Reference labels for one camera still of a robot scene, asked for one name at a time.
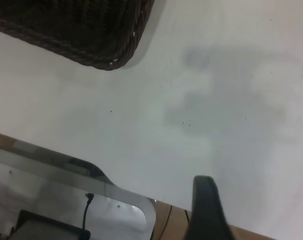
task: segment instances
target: dark brown wicker basket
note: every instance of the dark brown wicker basket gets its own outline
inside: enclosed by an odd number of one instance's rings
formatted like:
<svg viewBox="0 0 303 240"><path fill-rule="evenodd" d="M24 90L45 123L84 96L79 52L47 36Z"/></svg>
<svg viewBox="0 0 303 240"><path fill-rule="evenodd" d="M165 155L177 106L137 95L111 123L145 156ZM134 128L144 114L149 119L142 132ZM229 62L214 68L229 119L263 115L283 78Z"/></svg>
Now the dark brown wicker basket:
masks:
<svg viewBox="0 0 303 240"><path fill-rule="evenodd" d="M0 32L85 66L115 70L134 55L154 0L0 0Z"/></svg>

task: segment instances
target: white table surface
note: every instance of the white table surface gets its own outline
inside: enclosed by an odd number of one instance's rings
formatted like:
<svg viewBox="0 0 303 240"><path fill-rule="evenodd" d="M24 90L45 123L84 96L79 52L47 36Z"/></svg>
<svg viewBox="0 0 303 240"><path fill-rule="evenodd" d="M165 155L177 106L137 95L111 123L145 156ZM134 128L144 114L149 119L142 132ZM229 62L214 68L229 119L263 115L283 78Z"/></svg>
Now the white table surface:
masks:
<svg viewBox="0 0 303 240"><path fill-rule="evenodd" d="M210 175L230 224L303 240L303 0L156 0L112 72L0 33L0 133L188 210Z"/></svg>

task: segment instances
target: black cable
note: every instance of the black cable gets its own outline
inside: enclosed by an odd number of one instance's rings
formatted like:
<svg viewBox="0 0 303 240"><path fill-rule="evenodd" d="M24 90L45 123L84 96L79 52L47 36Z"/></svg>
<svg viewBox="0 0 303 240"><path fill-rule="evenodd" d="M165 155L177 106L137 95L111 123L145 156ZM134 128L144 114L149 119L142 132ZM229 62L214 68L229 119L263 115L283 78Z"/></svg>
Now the black cable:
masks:
<svg viewBox="0 0 303 240"><path fill-rule="evenodd" d="M82 219L82 229L85 230L85 222L86 222L86 214L87 214L87 209L88 209L89 204L87 203L85 212L83 213L83 219Z"/></svg>
<svg viewBox="0 0 303 240"><path fill-rule="evenodd" d="M163 230L162 230L162 232L161 232L161 234L160 234L159 240L161 240L161 238L162 238L162 236L163 236L163 234L164 234L164 232L165 232L165 229L166 229L167 224L168 224L168 220L170 219L170 216L171 216L172 208L173 208L173 206L171 205L171 206L170 206L170 209L169 209L169 213L168 213L168 217L167 217L165 226L163 227Z"/></svg>
<svg viewBox="0 0 303 240"><path fill-rule="evenodd" d="M188 222L188 224L190 224L190 217L188 216L188 213L186 210L185 210L185 214L186 214L187 222Z"/></svg>
<svg viewBox="0 0 303 240"><path fill-rule="evenodd" d="M85 207L85 211L83 213L83 219L82 219L82 229L85 230L85 222L86 222L86 214L87 214L87 209L88 206L91 204L93 198L94 198L94 194L93 193L86 193L85 196L88 198L86 207Z"/></svg>

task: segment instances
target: table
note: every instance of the table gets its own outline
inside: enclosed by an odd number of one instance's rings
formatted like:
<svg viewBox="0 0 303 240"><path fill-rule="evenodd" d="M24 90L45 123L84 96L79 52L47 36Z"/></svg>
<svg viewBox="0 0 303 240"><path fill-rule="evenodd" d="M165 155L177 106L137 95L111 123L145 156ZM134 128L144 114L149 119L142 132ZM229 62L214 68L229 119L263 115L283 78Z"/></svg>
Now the table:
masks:
<svg viewBox="0 0 303 240"><path fill-rule="evenodd" d="M157 0L134 59L85 67L0 33L0 133L230 224L303 240L303 0Z"/></svg>

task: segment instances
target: black plastic object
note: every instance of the black plastic object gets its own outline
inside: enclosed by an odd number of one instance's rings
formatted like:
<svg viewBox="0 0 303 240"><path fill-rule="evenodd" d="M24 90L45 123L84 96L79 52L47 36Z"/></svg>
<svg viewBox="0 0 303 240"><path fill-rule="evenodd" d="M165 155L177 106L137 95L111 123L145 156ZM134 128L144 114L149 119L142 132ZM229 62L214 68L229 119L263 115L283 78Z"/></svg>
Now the black plastic object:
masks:
<svg viewBox="0 0 303 240"><path fill-rule="evenodd" d="M193 180L192 215L185 240L235 240L224 216L214 180L196 176Z"/></svg>
<svg viewBox="0 0 303 240"><path fill-rule="evenodd" d="M37 221L40 223L52 225L56 228L60 228L65 231L71 232L78 236L78 240L89 240L91 237L91 232L88 230L83 230L80 227L76 227L76 226L69 225L69 224L66 224L66 223L63 223L60 221L56 221L49 217L41 216L41 215L26 211L26 210L20 211L15 232L17 232L28 221Z"/></svg>

